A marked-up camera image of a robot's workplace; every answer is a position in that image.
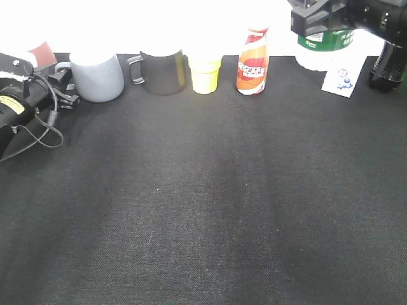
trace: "bottle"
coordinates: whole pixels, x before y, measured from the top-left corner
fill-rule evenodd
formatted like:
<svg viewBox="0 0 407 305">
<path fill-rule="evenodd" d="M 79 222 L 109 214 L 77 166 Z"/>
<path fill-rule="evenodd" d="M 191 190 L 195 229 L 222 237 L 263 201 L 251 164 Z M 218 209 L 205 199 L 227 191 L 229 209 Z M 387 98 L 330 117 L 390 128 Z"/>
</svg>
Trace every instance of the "bottle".
<svg viewBox="0 0 407 305">
<path fill-rule="evenodd" d="M 295 58 L 302 67 L 312 71 L 327 71 L 332 60 L 345 58 L 351 50 L 354 31 L 338 30 L 298 36 Z"/>
<path fill-rule="evenodd" d="M 385 42 L 382 54 L 370 71 L 369 86 L 381 92 L 400 87 L 407 64 L 407 49 Z"/>
<path fill-rule="evenodd" d="M 237 67 L 237 90 L 244 95 L 259 94 L 265 89 L 268 69 L 268 28 L 250 28 Z"/>
</svg>

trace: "mug handle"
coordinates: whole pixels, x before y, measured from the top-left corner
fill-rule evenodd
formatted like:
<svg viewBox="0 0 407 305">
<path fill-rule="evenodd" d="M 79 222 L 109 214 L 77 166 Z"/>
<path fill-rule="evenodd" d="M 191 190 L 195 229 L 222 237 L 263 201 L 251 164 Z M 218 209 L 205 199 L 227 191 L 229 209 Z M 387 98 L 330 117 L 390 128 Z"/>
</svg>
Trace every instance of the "mug handle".
<svg viewBox="0 0 407 305">
<path fill-rule="evenodd" d="M 141 62 L 143 60 L 144 60 L 144 58 L 141 55 L 137 55 L 137 56 L 129 58 L 127 60 L 127 64 L 130 66 L 130 78 L 132 79 L 133 85 L 143 84 L 143 82 L 144 82 L 144 78 L 142 78 L 142 76 L 140 76 L 139 78 L 133 78 L 133 74 L 132 74 L 132 65 L 136 64 L 138 62 Z"/>
<path fill-rule="evenodd" d="M 68 69 L 71 68 L 71 63 L 70 62 L 59 62 L 53 68 L 53 72 L 57 73 L 59 70 L 66 69 L 66 68 L 68 68 Z"/>
</svg>

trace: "cable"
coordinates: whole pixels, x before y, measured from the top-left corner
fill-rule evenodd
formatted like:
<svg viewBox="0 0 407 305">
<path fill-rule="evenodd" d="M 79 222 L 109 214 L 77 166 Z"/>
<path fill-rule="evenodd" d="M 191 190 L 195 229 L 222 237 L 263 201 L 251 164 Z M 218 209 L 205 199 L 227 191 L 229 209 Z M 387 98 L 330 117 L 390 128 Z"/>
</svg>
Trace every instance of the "cable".
<svg viewBox="0 0 407 305">
<path fill-rule="evenodd" d="M 41 76 L 41 75 L 39 75 L 39 74 L 37 74 L 37 73 L 33 73 L 33 74 L 32 74 L 32 77 L 33 77 L 33 78 L 36 78 L 36 79 L 40 79 L 42 82 L 44 82 L 44 84 L 48 87 L 48 89 L 49 89 L 49 91 L 50 91 L 50 93 L 51 93 L 51 95 L 52 95 L 54 107 L 53 107 L 53 110 L 51 110 L 50 116 L 48 117 L 48 124 L 45 123 L 44 121 L 42 121 L 37 115 L 35 116 L 35 118 L 40 122 L 40 124 L 43 125 L 44 127 L 46 127 L 46 130 L 43 132 L 43 134 L 42 134 L 40 137 L 37 138 L 36 136 L 34 136 L 34 135 L 28 130 L 27 127 L 22 126 L 22 125 L 17 125 L 17 126 L 15 126 L 16 128 L 17 128 L 17 127 L 22 127 L 23 129 L 27 130 L 27 131 L 31 134 L 31 136 L 34 137 L 36 140 L 35 140 L 33 143 L 29 144 L 28 146 L 25 146 L 25 147 L 21 148 L 20 150 L 14 152 L 13 154 L 11 154 L 11 155 L 9 155 L 9 156 L 3 158 L 3 159 L 0 159 L 0 163 L 1 163 L 1 162 L 4 162 L 4 161 L 6 161 L 6 160 L 8 160 L 8 159 L 10 159 L 10 158 L 12 158 L 12 157 L 17 156 L 18 154 L 23 153 L 24 151 L 30 149 L 32 146 L 36 145 L 37 143 L 40 143 L 40 144 L 42 144 L 42 145 L 44 145 L 45 147 L 48 147 L 48 148 L 56 148 L 56 147 L 61 146 L 61 145 L 64 143 L 64 136 L 61 134 L 61 132 L 60 132 L 59 130 L 57 130 L 56 128 L 52 127 L 52 125 L 55 124 L 56 113 L 58 113 L 58 112 L 57 112 L 57 110 L 58 110 L 58 98 L 57 98 L 57 95 L 55 94 L 55 91 L 53 90 L 53 88 L 52 88 L 50 82 L 49 82 L 46 78 L 44 78 L 43 76 Z M 53 132 L 55 132 L 56 134 L 58 134 L 58 135 L 61 137 L 61 139 L 62 139 L 62 140 L 61 140 L 61 143 L 60 143 L 58 146 L 56 146 L 56 147 L 48 146 L 48 145 L 46 145 L 45 143 L 43 143 L 43 142 L 41 141 L 41 140 L 48 134 L 48 132 L 49 132 L 50 130 L 52 130 Z"/>
</svg>

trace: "cup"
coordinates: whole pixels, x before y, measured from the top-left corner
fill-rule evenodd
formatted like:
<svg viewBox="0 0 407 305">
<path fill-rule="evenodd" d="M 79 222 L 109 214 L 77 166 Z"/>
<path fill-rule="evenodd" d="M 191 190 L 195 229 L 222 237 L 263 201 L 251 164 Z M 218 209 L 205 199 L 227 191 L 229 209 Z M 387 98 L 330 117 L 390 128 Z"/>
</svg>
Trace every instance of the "cup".
<svg viewBox="0 0 407 305">
<path fill-rule="evenodd" d="M 216 90 L 221 62 L 222 56 L 205 58 L 188 55 L 193 91 L 199 94 L 210 94 Z"/>
<path fill-rule="evenodd" d="M 132 66 L 140 63 L 140 76 L 134 77 Z M 185 89 L 184 55 L 181 50 L 167 56 L 154 56 L 144 52 L 127 60 L 134 85 L 143 85 L 155 95 L 171 95 Z"/>
<path fill-rule="evenodd" d="M 54 53 L 52 52 L 50 45 L 43 41 L 37 47 L 29 50 L 31 54 L 34 54 L 37 60 L 38 67 L 44 67 L 46 65 L 52 65 L 57 63 Z"/>
<path fill-rule="evenodd" d="M 116 55 L 78 51 L 71 53 L 69 60 L 58 63 L 55 72 L 71 68 L 76 91 L 85 100 L 103 103 L 122 93 L 125 83 Z"/>
</svg>

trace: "red object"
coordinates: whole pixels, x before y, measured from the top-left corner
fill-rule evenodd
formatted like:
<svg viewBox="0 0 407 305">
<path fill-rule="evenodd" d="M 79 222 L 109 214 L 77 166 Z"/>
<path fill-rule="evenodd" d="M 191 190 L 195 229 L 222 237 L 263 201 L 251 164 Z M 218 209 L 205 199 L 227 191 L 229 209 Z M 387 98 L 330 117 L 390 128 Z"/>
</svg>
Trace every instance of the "red object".
<svg viewBox="0 0 407 305">
<path fill-rule="evenodd" d="M 267 30 L 249 29 L 237 68 L 236 86 L 241 94 L 259 94 L 265 89 L 269 61 Z"/>
<path fill-rule="evenodd" d="M 43 44 L 35 49 L 29 51 L 34 54 L 37 58 L 38 67 L 44 67 L 46 65 L 51 65 L 57 63 L 54 53 L 52 52 L 49 44 L 44 41 Z"/>
</svg>

